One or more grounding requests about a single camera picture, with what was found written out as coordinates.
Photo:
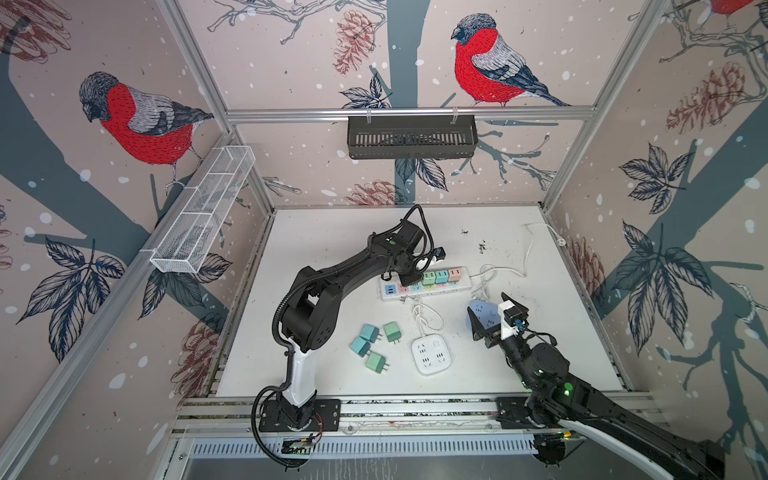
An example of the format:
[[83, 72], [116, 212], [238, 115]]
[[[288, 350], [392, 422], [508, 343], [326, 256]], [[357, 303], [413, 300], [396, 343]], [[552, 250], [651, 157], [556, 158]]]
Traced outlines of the white multicolour power strip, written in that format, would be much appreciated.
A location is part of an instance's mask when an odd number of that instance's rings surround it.
[[[410, 285], [408, 287], [404, 287], [399, 283], [398, 274], [393, 273], [388, 280], [385, 280], [385, 279], [379, 280], [379, 289], [378, 289], [379, 297], [382, 301], [400, 301], [405, 298], [417, 298], [422, 296], [441, 295], [441, 294], [469, 291], [472, 288], [472, 281], [470, 279], [467, 268], [466, 267], [454, 267], [454, 268], [460, 268], [462, 270], [462, 278], [459, 282], [450, 283], [448, 281], [445, 284], [435, 283], [434, 285], [426, 286], [426, 287], [422, 285], [421, 281], [419, 283]], [[434, 271], [434, 272], [439, 270], [448, 271], [449, 269], [454, 269], [454, 268], [427, 270], [427, 271]]]

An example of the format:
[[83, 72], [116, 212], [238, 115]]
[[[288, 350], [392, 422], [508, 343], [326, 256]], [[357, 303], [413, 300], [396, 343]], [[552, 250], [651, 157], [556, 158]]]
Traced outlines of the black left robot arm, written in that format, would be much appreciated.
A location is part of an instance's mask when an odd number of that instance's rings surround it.
[[435, 245], [422, 206], [415, 204], [394, 227], [371, 233], [356, 255], [320, 270], [307, 266], [299, 271], [278, 303], [271, 324], [274, 341], [285, 348], [285, 380], [262, 388], [251, 410], [254, 440], [270, 460], [286, 471], [307, 463], [272, 452], [261, 438], [257, 417], [274, 405], [290, 427], [301, 429], [310, 424], [317, 398], [314, 352], [334, 333], [345, 297], [376, 276], [389, 281], [396, 275], [402, 285], [411, 286], [423, 279], [434, 260], [444, 258], [445, 251]]

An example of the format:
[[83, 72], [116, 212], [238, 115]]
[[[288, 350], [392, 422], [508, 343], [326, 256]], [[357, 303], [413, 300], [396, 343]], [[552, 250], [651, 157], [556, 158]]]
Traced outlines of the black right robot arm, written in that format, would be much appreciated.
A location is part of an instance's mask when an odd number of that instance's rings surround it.
[[497, 399], [505, 429], [537, 429], [538, 459], [557, 465], [567, 456], [570, 433], [591, 440], [629, 461], [653, 479], [722, 479], [725, 452], [711, 441], [673, 434], [632, 413], [570, 371], [557, 339], [531, 328], [529, 310], [504, 295], [499, 321], [485, 327], [474, 309], [467, 315], [472, 337], [503, 351], [527, 396]]

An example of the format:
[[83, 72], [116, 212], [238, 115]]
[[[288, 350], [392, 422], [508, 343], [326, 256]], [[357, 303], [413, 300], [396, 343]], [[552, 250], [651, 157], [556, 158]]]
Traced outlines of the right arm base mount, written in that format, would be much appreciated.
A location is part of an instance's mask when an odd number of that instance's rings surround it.
[[522, 396], [501, 396], [495, 399], [496, 421], [504, 430], [544, 429], [546, 423], [534, 419], [532, 410]]

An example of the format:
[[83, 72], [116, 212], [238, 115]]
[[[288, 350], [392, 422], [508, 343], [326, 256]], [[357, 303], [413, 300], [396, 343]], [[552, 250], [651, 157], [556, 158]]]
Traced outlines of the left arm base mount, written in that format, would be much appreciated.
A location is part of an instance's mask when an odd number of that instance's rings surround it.
[[336, 432], [340, 416], [339, 399], [311, 399], [296, 407], [280, 396], [264, 403], [257, 427], [260, 433]]

